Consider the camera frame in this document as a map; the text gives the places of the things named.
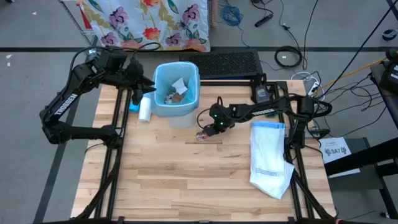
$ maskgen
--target gray floor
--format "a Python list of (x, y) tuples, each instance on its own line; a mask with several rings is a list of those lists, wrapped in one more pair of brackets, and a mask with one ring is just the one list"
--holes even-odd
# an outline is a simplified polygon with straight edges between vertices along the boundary
[[(291, 26), (300, 45), (315, 0), (285, 1), (282, 22)], [(260, 28), (254, 23), (262, 17), (260, 10), (254, 9), (248, 1), (229, 0), (238, 6), (244, 19), (245, 43), (256, 47), (293, 45), (292, 38), (279, 27), (278, 19), (281, 4), (278, 0), (269, 3), (268, 8), (275, 12), (274, 18)], [(74, 15), (78, 9), (68, 2)], [(381, 16), (387, 11), (387, 2), (373, 0), (320, 0), (307, 35), (308, 47), (358, 47), (367, 37)], [(398, 40), (385, 42), (380, 33), (397, 27), (397, 19), (390, 13), (376, 34), (369, 40), (368, 47), (396, 46)], [(76, 30), (73, 22), (58, 1), (16, 0), (14, 4), (0, 1), (0, 47), (85, 47), (86, 42)], [(240, 47), (241, 32), (224, 22), (211, 31), (211, 45), (214, 47)], [(353, 56), (353, 52), (307, 52), (308, 69), (318, 70), (322, 83), (335, 79)], [(0, 53), (0, 137), (3, 154), (0, 157), (0, 223), (32, 223), (37, 206), (55, 154), (56, 146), (50, 145), (40, 129), (39, 111), (54, 94), (61, 89), (67, 79), (66, 71), (72, 53)], [(277, 67), (273, 52), (259, 52), (261, 60)], [(287, 54), (286, 61), (291, 59)], [(348, 69), (358, 67), (382, 58), (382, 52), (360, 53)], [(160, 63), (178, 60), (178, 53), (140, 54), (146, 75), (151, 77)], [(84, 56), (76, 61), (82, 62)], [(269, 79), (289, 79), (293, 71), (272, 71), (262, 64)], [(336, 86), (347, 85), (366, 76), (369, 70), (342, 79)], [(377, 92), (369, 87), (371, 93)], [(92, 123), (99, 90), (84, 95), (79, 103), (74, 125), (89, 126)], [(333, 104), (335, 110), (366, 101), (364, 98), (345, 94)], [(376, 119), (384, 108), (382, 103), (367, 111), (359, 108), (330, 116), (328, 122), (336, 136), (347, 133), (364, 123)], [(318, 120), (324, 127), (322, 119)], [(374, 125), (357, 131), (347, 138), (367, 137), (371, 145), (379, 144), (396, 137), (397, 128), (386, 112)], [(45, 221), (66, 220), (70, 215), (75, 191), (84, 157), (87, 141), (70, 141), (63, 156), (61, 168), (50, 199)], [(398, 181), (396, 176), (386, 178), (386, 182), (398, 206)], [(340, 217), (349, 218), (369, 211), (385, 211), (377, 191), (332, 192)], [(377, 212), (357, 221), (396, 223), (384, 220)]]

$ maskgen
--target small object on table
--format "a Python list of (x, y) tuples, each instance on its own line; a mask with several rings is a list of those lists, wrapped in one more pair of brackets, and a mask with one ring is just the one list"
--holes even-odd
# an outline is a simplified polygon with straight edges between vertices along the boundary
[(137, 113), (139, 111), (140, 105), (141, 105), (141, 102), (138, 105), (134, 105), (132, 102), (130, 102), (129, 111), (133, 112), (133, 113)]
[(149, 122), (152, 111), (150, 110), (151, 94), (146, 93), (140, 102), (138, 120), (142, 122)]

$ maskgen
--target floral fabric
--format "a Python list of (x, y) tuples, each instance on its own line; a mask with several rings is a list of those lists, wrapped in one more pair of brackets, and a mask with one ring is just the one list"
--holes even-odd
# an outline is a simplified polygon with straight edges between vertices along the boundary
[(103, 46), (209, 52), (207, 0), (84, 0), (80, 4)]

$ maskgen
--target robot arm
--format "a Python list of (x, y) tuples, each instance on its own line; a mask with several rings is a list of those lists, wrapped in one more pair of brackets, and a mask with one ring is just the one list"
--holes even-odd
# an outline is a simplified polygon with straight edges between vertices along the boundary
[(108, 147), (117, 147), (119, 134), (111, 125), (102, 128), (73, 127), (59, 121), (61, 116), (79, 97), (102, 84), (134, 92), (132, 102), (137, 105), (143, 94), (155, 90), (154, 84), (144, 77), (142, 65), (133, 57), (126, 69), (123, 65), (127, 53), (118, 48), (106, 49), (99, 57), (77, 65), (70, 73), (61, 92), (40, 112), (42, 129), (52, 144), (62, 144), (69, 139), (101, 139)]
[[(290, 102), (297, 102), (297, 112), (292, 111)], [(326, 106), (326, 111), (318, 113), (314, 105)], [(293, 145), (300, 148), (304, 147), (304, 129), (313, 118), (327, 115), (331, 112), (331, 104), (318, 101), (310, 96), (300, 96), (288, 94), (280, 98), (269, 100), (254, 105), (231, 104), (227, 108), (223, 106), (221, 97), (217, 103), (210, 108), (209, 115), (214, 119), (213, 124), (206, 125), (203, 131), (197, 134), (198, 140), (204, 140), (212, 135), (225, 132), (228, 128), (233, 128), (235, 123), (243, 123), (251, 120), (255, 116), (269, 113), (285, 113), (295, 121), (290, 129), (289, 136)]]

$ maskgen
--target wooden tabletop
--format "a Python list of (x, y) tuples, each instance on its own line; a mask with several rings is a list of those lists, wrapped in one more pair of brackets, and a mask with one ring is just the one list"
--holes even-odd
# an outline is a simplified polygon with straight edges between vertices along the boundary
[[(305, 94), (302, 81), (287, 80), (287, 84), (290, 93)], [(93, 127), (111, 124), (116, 94), (113, 86), (103, 85)], [(209, 108), (217, 96), (227, 106), (252, 104), (249, 86), (202, 86), (197, 111)], [(265, 119), (258, 116), (255, 120)], [(204, 113), (200, 122), (208, 124), (211, 118)], [(236, 124), (223, 134), (198, 142), (198, 126), (172, 129), (167, 119), (152, 115), (150, 123), (142, 123), (137, 113), (130, 113), (113, 218), (286, 221), (287, 217), (294, 217), (290, 188), (282, 200), (277, 200), (249, 183), (250, 126), (251, 122)], [(99, 142), (90, 141), (88, 146)], [(314, 139), (306, 139), (306, 144), (318, 148)], [(71, 217), (82, 212), (98, 190), (105, 150), (104, 146), (97, 146), (86, 153)], [(305, 148), (302, 155), (310, 190), (329, 214), (335, 215), (320, 153)], [(298, 189), (306, 216), (303, 194)]]

